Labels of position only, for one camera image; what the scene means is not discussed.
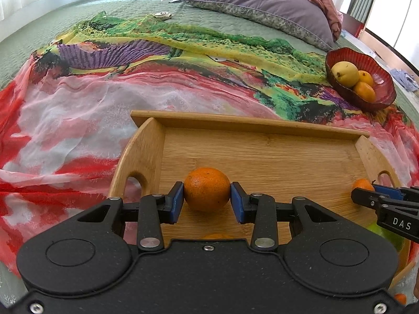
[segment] silver screw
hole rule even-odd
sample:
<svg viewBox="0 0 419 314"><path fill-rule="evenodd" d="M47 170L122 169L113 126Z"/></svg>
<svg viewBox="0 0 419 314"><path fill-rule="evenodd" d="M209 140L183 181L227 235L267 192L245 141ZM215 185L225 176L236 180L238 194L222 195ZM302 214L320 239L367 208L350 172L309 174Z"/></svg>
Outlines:
<svg viewBox="0 0 419 314"><path fill-rule="evenodd" d="M155 237L146 237L140 241L140 245L144 248L156 248L159 244L160 240Z"/></svg>
<svg viewBox="0 0 419 314"><path fill-rule="evenodd" d="M255 239L255 245L258 246L259 248L270 248L275 245L275 241L268 237L261 237L261 238Z"/></svg>
<svg viewBox="0 0 419 314"><path fill-rule="evenodd" d="M29 309L33 314L42 314L43 313L42 305L37 304L37 303L34 303L34 304L30 305Z"/></svg>
<svg viewBox="0 0 419 314"><path fill-rule="evenodd" d="M384 314L387 311L386 304L378 304L374 307L374 314Z"/></svg>

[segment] blue cloth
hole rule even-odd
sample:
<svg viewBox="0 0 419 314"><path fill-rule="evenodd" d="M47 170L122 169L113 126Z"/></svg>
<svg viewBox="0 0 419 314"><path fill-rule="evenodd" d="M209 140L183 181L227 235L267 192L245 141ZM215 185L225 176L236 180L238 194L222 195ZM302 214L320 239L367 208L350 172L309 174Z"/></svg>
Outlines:
<svg viewBox="0 0 419 314"><path fill-rule="evenodd" d="M416 81L414 81L413 77L406 71L403 71L402 69L391 69L390 74L406 91L415 92L419 90Z"/></svg>

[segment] white cabinet door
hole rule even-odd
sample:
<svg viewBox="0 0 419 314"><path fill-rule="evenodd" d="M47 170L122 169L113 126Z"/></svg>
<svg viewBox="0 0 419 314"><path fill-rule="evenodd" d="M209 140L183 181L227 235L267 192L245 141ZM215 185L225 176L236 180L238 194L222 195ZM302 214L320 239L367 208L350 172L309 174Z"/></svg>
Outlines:
<svg viewBox="0 0 419 314"><path fill-rule="evenodd" d="M366 27L390 46L394 46L409 3L410 0L375 0Z"/></svg>
<svg viewBox="0 0 419 314"><path fill-rule="evenodd" d="M419 0L412 0L394 49L419 69Z"/></svg>

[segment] person's hand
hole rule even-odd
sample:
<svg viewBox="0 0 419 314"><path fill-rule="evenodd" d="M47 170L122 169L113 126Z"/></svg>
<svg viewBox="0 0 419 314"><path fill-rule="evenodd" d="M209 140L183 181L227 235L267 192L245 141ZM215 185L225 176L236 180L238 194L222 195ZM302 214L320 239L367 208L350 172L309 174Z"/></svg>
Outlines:
<svg viewBox="0 0 419 314"><path fill-rule="evenodd" d="M415 289L413 290L414 296L419 299L419 270L418 270L418 276L416 277L416 285Z"/></svg>

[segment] blue gripper pad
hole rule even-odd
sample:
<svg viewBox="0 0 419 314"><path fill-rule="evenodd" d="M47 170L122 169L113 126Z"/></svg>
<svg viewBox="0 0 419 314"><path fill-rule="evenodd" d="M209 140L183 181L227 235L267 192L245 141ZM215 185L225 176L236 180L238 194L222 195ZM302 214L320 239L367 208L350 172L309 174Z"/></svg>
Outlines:
<svg viewBox="0 0 419 314"><path fill-rule="evenodd" d="M244 224L244 209L242 199L233 184L230 184L230 202L237 222Z"/></svg>
<svg viewBox="0 0 419 314"><path fill-rule="evenodd" d="M399 189L395 189L393 187L385 187L383 185L373 184L374 190L377 193L383 193L388 195L390 198L394 200L403 200L403 194Z"/></svg>
<svg viewBox="0 0 419 314"><path fill-rule="evenodd" d="M179 187L177 190L175 197L173 197L173 203L172 203L172 210L170 211L170 222L176 223L179 219L179 215L182 210L183 202L184 202L184 184Z"/></svg>

